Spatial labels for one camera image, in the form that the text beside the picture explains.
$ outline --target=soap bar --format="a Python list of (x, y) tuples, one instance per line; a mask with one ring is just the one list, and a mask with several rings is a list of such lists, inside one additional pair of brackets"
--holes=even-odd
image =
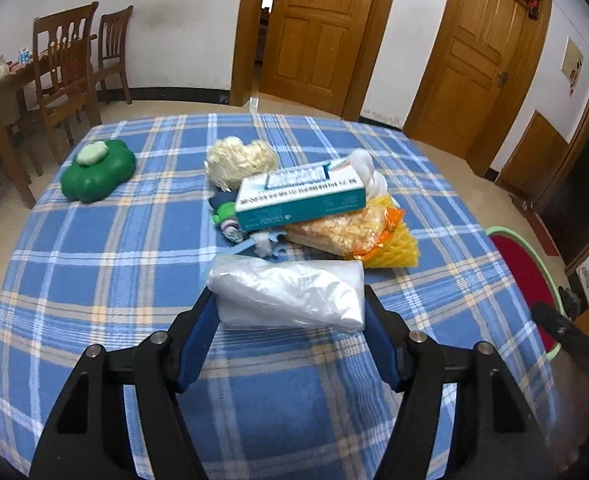
[(86, 144), (77, 154), (77, 162), (82, 166), (92, 166), (108, 154), (108, 145), (103, 140)]

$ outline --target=tiled floor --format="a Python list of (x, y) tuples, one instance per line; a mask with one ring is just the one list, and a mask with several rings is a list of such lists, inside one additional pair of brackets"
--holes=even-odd
[[(243, 113), (250, 110), (280, 114), (333, 117), (326, 112), (273, 98), (272, 96), (266, 96), (258, 92), (255, 92), (255, 97), (243, 108), (185, 102), (134, 102), (132, 105), (117, 102), (103, 106), (101, 115), (104, 123), (112, 123), (120, 120), (160, 115), (197, 114), (205, 112)], [(81, 124), (77, 130), (78, 136), (82, 136), (87, 131), (87, 126), (84, 127), (84, 124)], [(52, 180), (57, 167), (49, 155), (49, 150), (44, 140), (37, 138), (34, 139), (34, 142), (41, 144), (35, 146), (35, 148), (39, 153), (43, 154), (44, 175), (37, 177), (34, 174), (33, 168), (30, 168), (29, 165), (26, 165), (26, 167), (28, 170), (31, 170), (33, 179), (31, 188), (35, 197), (38, 197)], [(474, 175), (465, 161), (460, 158), (424, 144), (421, 145), (421, 149), (436, 164), (441, 173), (452, 182), (460, 197), (476, 215), (482, 226), (487, 228), (500, 224), (524, 236), (543, 258), (557, 283), (567, 286), (567, 279), (563, 272), (563, 262), (558, 257), (554, 258), (545, 254), (528, 222), (514, 208), (509, 195), (505, 191), (491, 182)], [(8, 258), (29, 213), (14, 191), (14, 188), (5, 181), (0, 187), (0, 288)], [(561, 373), (567, 375), (567, 367), (562, 368)]]

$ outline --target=door handle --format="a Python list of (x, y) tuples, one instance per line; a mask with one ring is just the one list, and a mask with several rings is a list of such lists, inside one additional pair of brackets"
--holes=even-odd
[(505, 84), (506, 81), (507, 81), (507, 72), (503, 72), (503, 70), (501, 70), (501, 72), (498, 73), (498, 87), (503, 88), (503, 85)]

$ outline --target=door frame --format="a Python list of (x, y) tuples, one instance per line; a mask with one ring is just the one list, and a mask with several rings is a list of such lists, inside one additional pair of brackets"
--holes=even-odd
[[(447, 55), (461, 1), (447, 0), (445, 3), (434, 47), (423, 72), (417, 96), (403, 126), (404, 133), (410, 138), (417, 130), (430, 90), (436, 82), (441, 62)], [(552, 0), (540, 0), (538, 19), (531, 20), (526, 17), (524, 20), (512, 59), (510, 77), (507, 78), (490, 114), (468, 150), (465, 160), (472, 171), (479, 176), (483, 176), (489, 169), (530, 89), (545, 43), (551, 8)]]
[(563, 162), (559, 166), (558, 170), (552, 177), (552, 180), (549, 181), (548, 186), (543, 193), (536, 197), (534, 200), (534, 210), (536, 213), (541, 213), (545, 206), (548, 205), (549, 201), (552, 199), (554, 194), (557, 192), (559, 187), (565, 182), (569, 172), (572, 170), (575, 162), (577, 161), (581, 152), (583, 152), (583, 147), (589, 138), (589, 96), (587, 98), (587, 103), (585, 104), (585, 109), (583, 110), (583, 114), (581, 115), (581, 120), (578, 122), (577, 129), (575, 134), (572, 136), (570, 140), (569, 147), (567, 150), (567, 155)]
[[(567, 155), (565, 159), (561, 163), (561, 166), (558, 168), (557, 172), (555, 173), (554, 177), (548, 184), (548, 187), (543, 191), (543, 193), (536, 199), (534, 203), (534, 211), (536, 213), (541, 213), (545, 206), (548, 205), (549, 201), (552, 199), (554, 194), (559, 190), (559, 187), (565, 182), (569, 172), (574, 167), (574, 164), (578, 160), (578, 157), (583, 152), (583, 148), (589, 138), (589, 97), (587, 99), (587, 104), (585, 105), (585, 109), (583, 110), (583, 115), (581, 115), (581, 120), (578, 123), (577, 130), (575, 131), (574, 136), (569, 144), (569, 149), (567, 150)], [(565, 265), (565, 273), (571, 274), (577, 270), (578, 266), (581, 265), (589, 256), (589, 242), (577, 254), (577, 256), (572, 259), (571, 262), (568, 262)]]
[[(341, 117), (344, 119), (356, 121), (361, 114), (391, 6), (392, 0), (372, 0), (354, 72), (343, 103)], [(232, 106), (243, 106), (250, 98), (260, 18), (261, 0), (239, 2), (230, 84), (230, 105)]]

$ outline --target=red mat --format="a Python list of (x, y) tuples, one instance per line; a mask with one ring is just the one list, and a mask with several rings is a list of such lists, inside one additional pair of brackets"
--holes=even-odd
[(554, 240), (552, 240), (552, 237), (549, 235), (548, 229), (543, 225), (543, 222), (539, 218), (539, 215), (532, 211), (524, 211), (522, 207), (523, 200), (516, 196), (512, 196), (512, 203), (514, 204), (514, 207), (519, 210), (519, 213), (521, 213), (528, 221), (528, 224), (530, 224), (532, 231), (534, 231), (534, 235), (537, 237), (537, 240), (543, 247), (545, 253), (548, 256), (561, 256), (554, 244)]
[[(548, 282), (545, 280), (536, 262), (530, 258), (527, 251), (512, 238), (498, 233), (490, 235), (490, 239), (497, 246), (498, 251), (507, 263), (528, 307), (531, 308), (537, 301), (542, 301), (553, 308), (555, 304), (554, 297), (549, 290)], [(542, 330), (540, 327), (537, 328), (541, 334), (545, 351), (549, 352), (557, 342), (545, 330)]]

